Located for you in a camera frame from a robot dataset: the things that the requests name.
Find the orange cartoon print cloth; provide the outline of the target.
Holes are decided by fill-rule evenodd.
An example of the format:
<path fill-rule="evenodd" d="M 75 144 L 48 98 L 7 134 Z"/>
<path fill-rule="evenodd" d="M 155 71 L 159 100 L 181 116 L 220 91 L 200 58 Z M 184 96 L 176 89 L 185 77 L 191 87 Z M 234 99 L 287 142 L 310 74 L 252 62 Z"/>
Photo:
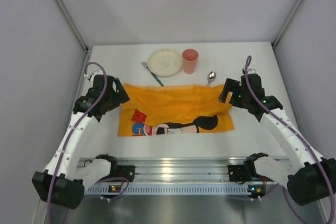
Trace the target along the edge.
<path fill-rule="evenodd" d="M 234 129 L 231 105 L 219 101 L 223 85 L 207 87 L 124 85 L 130 100 L 122 105 L 118 135 L 220 133 Z"/>

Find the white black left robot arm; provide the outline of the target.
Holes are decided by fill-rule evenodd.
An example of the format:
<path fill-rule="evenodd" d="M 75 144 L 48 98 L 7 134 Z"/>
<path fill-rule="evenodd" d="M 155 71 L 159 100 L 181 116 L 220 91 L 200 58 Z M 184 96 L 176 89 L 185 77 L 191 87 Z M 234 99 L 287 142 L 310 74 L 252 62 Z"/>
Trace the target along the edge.
<path fill-rule="evenodd" d="M 89 80 L 93 86 L 76 100 L 68 129 L 53 158 L 32 177 L 42 201 L 68 209 L 81 204 L 90 186 L 118 174 L 118 161 L 108 154 L 99 154 L 92 163 L 77 169 L 80 152 L 102 117 L 130 100 L 118 78 L 96 73 Z"/>

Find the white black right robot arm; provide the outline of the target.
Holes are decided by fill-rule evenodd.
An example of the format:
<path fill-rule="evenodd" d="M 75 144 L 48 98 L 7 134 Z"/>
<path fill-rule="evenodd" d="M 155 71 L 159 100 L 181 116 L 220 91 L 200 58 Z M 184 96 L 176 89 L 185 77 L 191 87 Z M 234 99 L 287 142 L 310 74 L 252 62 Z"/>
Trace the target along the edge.
<path fill-rule="evenodd" d="M 250 178 L 267 177 L 275 181 L 300 206 L 334 196 L 335 159 L 326 159 L 305 140 L 279 100 L 273 95 L 265 95 L 258 74 L 246 74 L 240 80 L 226 79 L 219 101 L 228 101 L 252 114 L 270 132 L 291 162 L 288 167 L 266 153 L 251 154 L 244 161 Z"/>

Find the pink plastic cup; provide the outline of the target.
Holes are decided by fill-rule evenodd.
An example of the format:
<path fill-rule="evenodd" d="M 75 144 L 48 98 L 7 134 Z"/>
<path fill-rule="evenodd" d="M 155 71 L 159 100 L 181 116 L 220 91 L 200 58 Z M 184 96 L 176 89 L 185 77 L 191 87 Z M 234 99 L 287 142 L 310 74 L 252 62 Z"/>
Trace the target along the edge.
<path fill-rule="evenodd" d="M 183 69 L 187 74 L 193 74 L 197 65 L 199 54 L 195 49 L 186 49 L 182 53 Z"/>

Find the cream round plate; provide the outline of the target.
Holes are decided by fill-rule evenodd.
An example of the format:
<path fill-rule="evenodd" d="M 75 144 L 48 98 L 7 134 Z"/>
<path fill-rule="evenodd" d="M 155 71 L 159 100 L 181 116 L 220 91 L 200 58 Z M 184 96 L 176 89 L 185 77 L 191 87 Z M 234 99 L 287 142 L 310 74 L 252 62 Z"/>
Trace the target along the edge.
<path fill-rule="evenodd" d="M 182 55 L 172 49 L 160 49 L 149 56 L 147 64 L 155 75 L 169 77 L 180 71 Z"/>

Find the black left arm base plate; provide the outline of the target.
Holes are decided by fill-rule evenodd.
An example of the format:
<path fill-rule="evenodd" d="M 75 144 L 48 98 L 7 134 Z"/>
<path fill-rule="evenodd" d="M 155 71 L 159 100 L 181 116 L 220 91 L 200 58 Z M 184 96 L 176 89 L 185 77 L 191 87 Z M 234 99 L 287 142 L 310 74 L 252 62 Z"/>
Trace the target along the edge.
<path fill-rule="evenodd" d="M 126 178 L 129 182 L 133 182 L 135 177 L 135 166 L 118 165 L 117 177 L 123 177 Z"/>

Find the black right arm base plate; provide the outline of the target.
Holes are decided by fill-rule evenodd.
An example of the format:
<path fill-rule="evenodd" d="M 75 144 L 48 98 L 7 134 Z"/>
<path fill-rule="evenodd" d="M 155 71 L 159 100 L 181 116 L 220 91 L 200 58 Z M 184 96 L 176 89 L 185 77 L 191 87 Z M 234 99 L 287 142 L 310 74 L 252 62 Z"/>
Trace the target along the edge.
<path fill-rule="evenodd" d="M 227 168 L 230 182 L 242 185 L 250 181 L 250 177 L 244 165 L 228 165 Z"/>

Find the aluminium mounting rail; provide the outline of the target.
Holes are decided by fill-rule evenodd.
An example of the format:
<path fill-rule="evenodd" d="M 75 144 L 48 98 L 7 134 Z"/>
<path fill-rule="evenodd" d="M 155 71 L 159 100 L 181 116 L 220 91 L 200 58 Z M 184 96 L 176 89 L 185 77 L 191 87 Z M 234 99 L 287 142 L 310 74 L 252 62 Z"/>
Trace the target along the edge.
<path fill-rule="evenodd" d="M 242 165 L 244 157 L 222 158 L 118 158 L 119 165 L 135 167 L 135 183 L 225 183 L 229 165 Z"/>

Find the left aluminium frame post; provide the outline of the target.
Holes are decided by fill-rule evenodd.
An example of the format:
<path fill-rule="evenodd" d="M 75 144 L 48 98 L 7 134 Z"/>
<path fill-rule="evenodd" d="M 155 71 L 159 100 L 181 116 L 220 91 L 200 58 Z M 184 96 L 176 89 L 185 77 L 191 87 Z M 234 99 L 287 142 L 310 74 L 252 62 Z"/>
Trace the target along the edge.
<path fill-rule="evenodd" d="M 80 45 L 81 49 L 84 52 L 87 52 L 89 50 L 89 47 L 87 46 L 87 44 L 85 43 L 85 40 L 81 36 L 74 20 L 72 19 L 70 13 L 68 12 L 67 7 L 65 6 L 63 0 L 54 0 L 54 1 L 57 5 L 57 8 L 59 9 L 61 15 L 65 19 L 66 24 L 68 25 L 69 29 L 71 30 L 71 32 L 73 33 L 74 37 L 76 38 L 78 44 Z"/>

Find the aluminium frame post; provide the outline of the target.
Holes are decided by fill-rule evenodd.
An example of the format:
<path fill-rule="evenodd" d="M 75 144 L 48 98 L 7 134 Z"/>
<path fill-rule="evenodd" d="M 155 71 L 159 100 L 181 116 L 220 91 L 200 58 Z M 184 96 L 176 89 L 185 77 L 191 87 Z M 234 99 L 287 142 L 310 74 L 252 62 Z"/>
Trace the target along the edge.
<path fill-rule="evenodd" d="M 281 25 L 279 31 L 277 32 L 275 39 L 271 43 L 273 50 L 275 50 L 280 43 L 281 39 L 283 38 L 286 31 L 289 29 L 291 23 L 293 22 L 295 16 L 297 15 L 298 11 L 302 7 L 305 0 L 295 0 L 293 6 L 291 7 L 286 19 L 284 20 L 283 24 Z"/>
<path fill-rule="evenodd" d="M 87 52 L 89 50 L 89 47 L 87 46 L 87 44 L 85 43 L 85 40 L 81 36 L 74 20 L 72 19 L 70 13 L 68 12 L 67 7 L 65 6 L 63 0 L 54 0 L 54 1 L 57 5 L 57 8 L 59 9 L 61 15 L 65 19 L 66 24 L 68 25 L 69 29 L 71 30 L 71 32 L 73 33 L 74 37 L 76 38 L 78 44 L 80 45 L 81 49 L 84 52 Z"/>

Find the right aluminium frame post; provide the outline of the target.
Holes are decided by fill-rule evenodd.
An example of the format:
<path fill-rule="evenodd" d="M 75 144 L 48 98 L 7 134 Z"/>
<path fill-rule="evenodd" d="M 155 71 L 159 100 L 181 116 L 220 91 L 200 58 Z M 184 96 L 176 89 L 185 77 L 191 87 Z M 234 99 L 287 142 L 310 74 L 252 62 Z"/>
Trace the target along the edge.
<path fill-rule="evenodd" d="M 302 7 L 305 0 L 295 0 L 293 6 L 291 7 L 286 19 L 284 20 L 283 24 L 281 25 L 279 31 L 277 32 L 275 39 L 271 43 L 273 50 L 275 50 L 280 43 L 281 39 L 283 38 L 286 31 L 289 29 L 291 23 L 293 22 L 295 16 L 297 15 L 298 11 Z"/>

